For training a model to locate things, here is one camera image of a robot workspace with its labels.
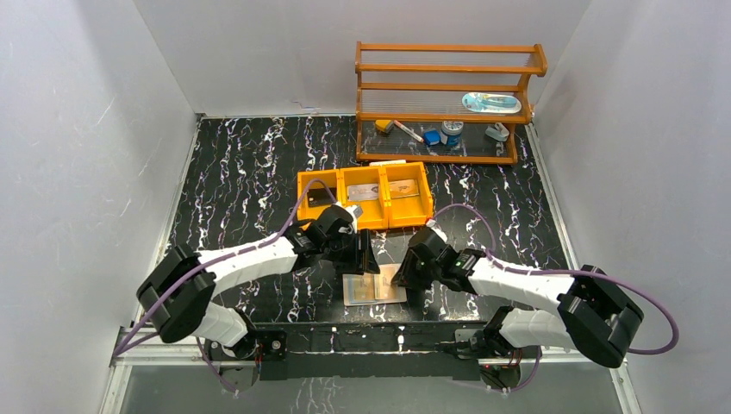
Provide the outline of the beige leather card holder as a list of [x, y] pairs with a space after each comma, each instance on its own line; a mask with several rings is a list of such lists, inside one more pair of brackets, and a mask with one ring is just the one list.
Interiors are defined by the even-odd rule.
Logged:
[[379, 273], [344, 274], [343, 303], [346, 307], [371, 304], [397, 304], [407, 301], [406, 289], [393, 279], [398, 264], [384, 264]]

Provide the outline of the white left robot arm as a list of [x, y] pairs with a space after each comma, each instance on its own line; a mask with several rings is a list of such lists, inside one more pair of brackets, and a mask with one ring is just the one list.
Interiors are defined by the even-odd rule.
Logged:
[[214, 303], [214, 296], [322, 260], [331, 262], [338, 274], [379, 273], [370, 233], [358, 227], [361, 214], [358, 205], [332, 204], [316, 219], [289, 223], [260, 241], [200, 252], [176, 246], [144, 280], [136, 297], [162, 342], [197, 336], [246, 359], [259, 348], [262, 332], [242, 311]]

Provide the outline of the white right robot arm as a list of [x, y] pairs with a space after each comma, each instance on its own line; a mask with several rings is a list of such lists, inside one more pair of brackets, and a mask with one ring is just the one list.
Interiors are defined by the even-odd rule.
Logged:
[[510, 301], [480, 331], [442, 346], [464, 359], [542, 346], [577, 350], [598, 365], [617, 368], [644, 319], [641, 308], [602, 277], [550, 274], [477, 249], [457, 251], [429, 228], [409, 240], [394, 281], [422, 291], [438, 282], [456, 292]]

